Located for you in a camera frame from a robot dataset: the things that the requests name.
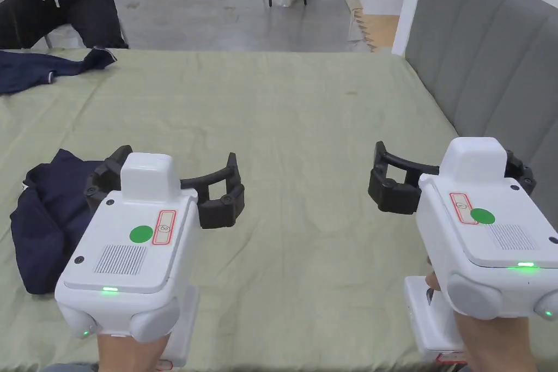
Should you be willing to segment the person's right hand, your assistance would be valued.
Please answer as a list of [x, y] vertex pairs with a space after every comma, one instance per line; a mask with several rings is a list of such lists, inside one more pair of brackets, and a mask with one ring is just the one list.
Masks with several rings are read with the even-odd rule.
[[479, 320], [454, 312], [470, 371], [537, 371], [528, 318]]

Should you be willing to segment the person's left hand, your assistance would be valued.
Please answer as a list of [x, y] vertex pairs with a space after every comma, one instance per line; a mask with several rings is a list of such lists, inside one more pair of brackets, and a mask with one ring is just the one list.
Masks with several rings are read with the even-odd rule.
[[133, 337], [98, 335], [99, 371], [156, 371], [169, 337], [140, 343]]

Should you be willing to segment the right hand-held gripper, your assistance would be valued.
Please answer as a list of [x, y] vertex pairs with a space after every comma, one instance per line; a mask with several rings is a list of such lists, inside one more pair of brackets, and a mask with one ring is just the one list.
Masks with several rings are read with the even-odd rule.
[[[403, 183], [387, 177], [405, 171]], [[368, 194], [382, 212], [413, 215], [440, 290], [423, 276], [404, 296], [425, 362], [463, 363], [456, 312], [480, 320], [557, 318], [557, 233], [533, 202], [530, 167], [490, 137], [459, 137], [440, 167], [378, 141]]]

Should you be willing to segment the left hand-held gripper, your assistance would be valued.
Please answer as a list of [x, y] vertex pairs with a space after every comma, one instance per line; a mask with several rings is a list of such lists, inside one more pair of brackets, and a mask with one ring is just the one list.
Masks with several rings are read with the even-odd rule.
[[[209, 186], [222, 181], [226, 193], [210, 199]], [[245, 208], [236, 154], [217, 172], [180, 180], [170, 156], [122, 145], [87, 178], [84, 196], [92, 218], [54, 294], [63, 318], [80, 339], [150, 343], [169, 334], [159, 367], [184, 367], [199, 302], [189, 278], [201, 228], [230, 228]]]

